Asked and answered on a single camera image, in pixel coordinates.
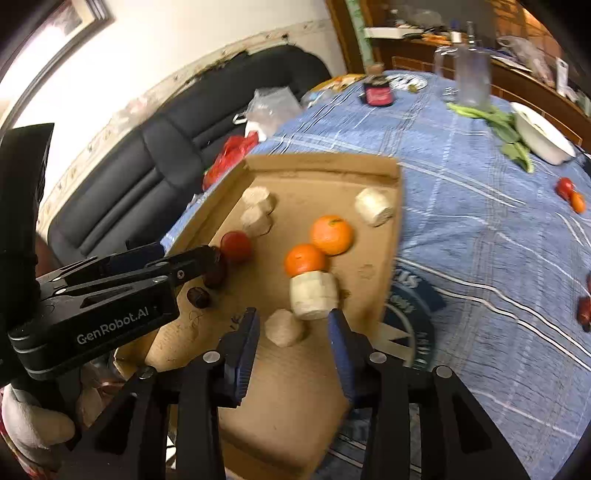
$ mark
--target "white wall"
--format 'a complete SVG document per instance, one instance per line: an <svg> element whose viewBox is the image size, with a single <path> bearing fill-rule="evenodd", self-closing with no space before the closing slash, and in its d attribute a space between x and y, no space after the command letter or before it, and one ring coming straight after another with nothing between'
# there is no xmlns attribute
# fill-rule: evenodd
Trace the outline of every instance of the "white wall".
<svg viewBox="0 0 591 480"><path fill-rule="evenodd" d="M16 126L55 122L46 196L72 160L129 100L170 73L261 31L329 18L324 0L105 0L114 22L46 82ZM345 65L336 34L297 41L333 75Z"/></svg>

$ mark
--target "red package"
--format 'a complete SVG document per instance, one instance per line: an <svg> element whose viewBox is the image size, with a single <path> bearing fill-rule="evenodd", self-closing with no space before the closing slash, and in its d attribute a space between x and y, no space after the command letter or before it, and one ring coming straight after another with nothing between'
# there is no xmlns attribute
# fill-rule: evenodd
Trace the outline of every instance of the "red package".
<svg viewBox="0 0 591 480"><path fill-rule="evenodd" d="M203 191L216 183L219 178L230 168L240 162L258 143L258 133L250 132L248 137L232 135L226 140L222 151L216 158L211 168L203 177Z"/></svg>

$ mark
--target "picture frame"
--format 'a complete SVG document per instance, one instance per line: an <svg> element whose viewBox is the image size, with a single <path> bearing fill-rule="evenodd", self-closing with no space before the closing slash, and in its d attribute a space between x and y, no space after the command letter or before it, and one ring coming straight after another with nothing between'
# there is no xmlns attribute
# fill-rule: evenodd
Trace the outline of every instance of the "picture frame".
<svg viewBox="0 0 591 480"><path fill-rule="evenodd" d="M52 72L111 19L103 0L56 3L0 80L0 138Z"/></svg>

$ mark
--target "blue tablecloth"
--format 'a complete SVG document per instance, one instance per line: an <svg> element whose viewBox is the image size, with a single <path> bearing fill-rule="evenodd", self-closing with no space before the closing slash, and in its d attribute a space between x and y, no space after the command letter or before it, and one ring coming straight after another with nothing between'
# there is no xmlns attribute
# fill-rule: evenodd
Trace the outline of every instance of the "blue tablecloth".
<svg viewBox="0 0 591 480"><path fill-rule="evenodd" d="M591 335L575 321L591 268L591 215L575 214L553 189L568 176L591 199L591 180L577 160L555 167L533 155L535 173L527 174L500 153L483 120L446 108L438 92L448 80L423 75L427 87L415 95L397 92L387 108L364 105L356 83L252 153L398 159L405 191L397 262L447 301L432 318L434 365L459 375L532 480L549 480L591 420ZM506 101L493 102L509 111ZM199 204L163 239L165 246ZM336 440L342 448L331 449L318 478L359 477L358 434L366 431ZM417 452L413 464L420 471Z"/></svg>

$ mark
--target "black leather couch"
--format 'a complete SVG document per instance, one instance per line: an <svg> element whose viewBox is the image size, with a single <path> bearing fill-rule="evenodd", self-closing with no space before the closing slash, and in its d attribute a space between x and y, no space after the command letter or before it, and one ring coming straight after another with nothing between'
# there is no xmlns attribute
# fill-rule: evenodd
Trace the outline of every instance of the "black leather couch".
<svg viewBox="0 0 591 480"><path fill-rule="evenodd" d="M288 86L299 100L328 78L320 59L290 45L209 70L130 132L68 199L48 231L57 258L67 265L159 241L202 191L227 137L244 134L232 120L255 89Z"/></svg>

